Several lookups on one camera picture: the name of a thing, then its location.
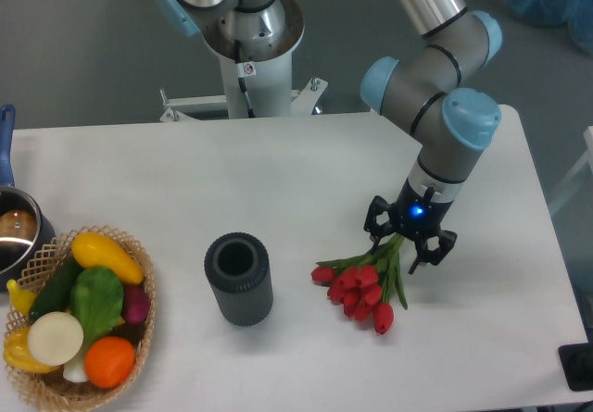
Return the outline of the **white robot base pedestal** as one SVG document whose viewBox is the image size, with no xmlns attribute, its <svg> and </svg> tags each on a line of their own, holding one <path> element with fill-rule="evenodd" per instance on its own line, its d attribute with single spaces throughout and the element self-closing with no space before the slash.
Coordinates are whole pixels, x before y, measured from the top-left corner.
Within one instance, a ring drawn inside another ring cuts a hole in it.
<svg viewBox="0 0 593 412">
<path fill-rule="evenodd" d="M 220 111 L 229 119 L 319 115 L 318 102 L 328 82 L 312 77 L 300 89 L 293 87 L 293 54 L 272 60 L 237 63 L 220 56 L 224 94 L 169 98 L 160 92 L 161 122 L 205 119 Z"/>
</svg>

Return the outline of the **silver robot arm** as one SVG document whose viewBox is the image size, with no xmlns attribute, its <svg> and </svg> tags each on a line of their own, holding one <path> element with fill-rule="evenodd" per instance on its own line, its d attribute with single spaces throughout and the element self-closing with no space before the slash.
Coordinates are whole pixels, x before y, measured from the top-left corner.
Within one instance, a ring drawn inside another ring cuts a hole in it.
<svg viewBox="0 0 593 412">
<path fill-rule="evenodd" d="M 155 0 L 170 24 L 201 36 L 220 62 L 233 119 L 287 116 L 292 54 L 304 33 L 294 0 Z M 375 61 L 360 84 L 363 102 L 421 145 L 397 200 L 375 197 L 364 228 L 375 243 L 394 233 L 411 240 L 417 265 L 439 264 L 457 236 L 442 221 L 499 125 L 498 104 L 463 86 L 498 52 L 502 34 L 463 0 L 400 0 L 424 40 L 407 64 Z"/>
</svg>

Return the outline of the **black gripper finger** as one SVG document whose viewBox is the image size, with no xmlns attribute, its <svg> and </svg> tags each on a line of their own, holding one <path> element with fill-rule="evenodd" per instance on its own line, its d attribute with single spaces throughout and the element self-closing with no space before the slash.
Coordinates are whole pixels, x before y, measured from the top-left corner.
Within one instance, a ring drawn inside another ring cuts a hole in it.
<svg viewBox="0 0 593 412">
<path fill-rule="evenodd" d="M 414 240 L 416 257 L 410 266 L 409 274 L 413 274 L 421 264 L 439 265 L 455 246 L 458 234 L 454 231 L 440 231 L 435 237 L 437 248 L 434 249 L 429 247 L 428 238 Z"/>
<path fill-rule="evenodd" d="M 363 229 L 370 235 L 372 241 L 371 253 L 375 253 L 380 242 L 392 234 L 392 224 L 389 217 L 390 208 L 391 204 L 380 195 L 376 195 L 369 204 Z M 381 215 L 387 215 L 387 220 L 383 223 L 379 222 Z"/>
</svg>

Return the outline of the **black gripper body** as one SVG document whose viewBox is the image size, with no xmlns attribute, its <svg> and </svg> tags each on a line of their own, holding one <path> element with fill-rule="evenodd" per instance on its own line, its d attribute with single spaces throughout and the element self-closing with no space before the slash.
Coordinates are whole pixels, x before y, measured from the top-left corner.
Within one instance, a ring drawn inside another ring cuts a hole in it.
<svg viewBox="0 0 593 412">
<path fill-rule="evenodd" d="M 441 229 L 441 222 L 451 206 L 451 201 L 436 200 L 434 187 L 418 193 L 409 181 L 405 181 L 396 202 L 387 211 L 390 231 L 420 246 L 425 246 L 429 239 L 437 237 L 440 246 L 452 247 L 456 242 L 456 233 Z"/>
</svg>

